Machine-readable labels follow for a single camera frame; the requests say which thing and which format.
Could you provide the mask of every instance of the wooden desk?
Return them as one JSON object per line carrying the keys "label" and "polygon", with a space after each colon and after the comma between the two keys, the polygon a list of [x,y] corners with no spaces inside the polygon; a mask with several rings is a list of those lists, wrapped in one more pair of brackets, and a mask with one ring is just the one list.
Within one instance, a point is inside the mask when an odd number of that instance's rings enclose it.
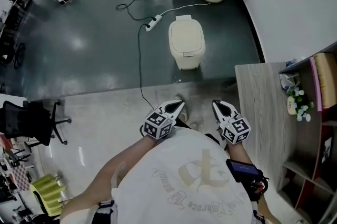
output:
{"label": "wooden desk", "polygon": [[278,189],[283,163],[296,144],[296,117],[286,108],[279,71],[285,63],[237,65],[241,114],[252,127],[244,147],[253,163]]}

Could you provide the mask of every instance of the printed shirt graphic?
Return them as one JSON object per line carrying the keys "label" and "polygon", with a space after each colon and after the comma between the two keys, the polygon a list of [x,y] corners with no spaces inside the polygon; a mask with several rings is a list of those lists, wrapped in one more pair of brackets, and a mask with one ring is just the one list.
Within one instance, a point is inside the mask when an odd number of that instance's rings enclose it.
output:
{"label": "printed shirt graphic", "polygon": [[175,129],[113,189],[117,223],[251,223],[251,202],[226,152],[197,131]]}

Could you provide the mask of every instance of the shoe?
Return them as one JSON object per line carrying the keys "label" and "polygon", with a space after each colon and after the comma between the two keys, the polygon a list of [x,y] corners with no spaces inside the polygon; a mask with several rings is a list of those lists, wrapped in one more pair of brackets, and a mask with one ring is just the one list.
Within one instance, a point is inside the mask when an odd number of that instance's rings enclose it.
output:
{"label": "shoe", "polygon": [[183,100],[183,101],[185,102],[185,106],[184,106],[184,108],[181,110],[180,115],[183,115],[183,116],[185,117],[185,122],[188,121],[188,119],[189,119],[189,114],[187,113],[185,98],[184,98],[181,94],[177,94],[177,95],[175,95],[175,99],[176,99],[176,100]]}

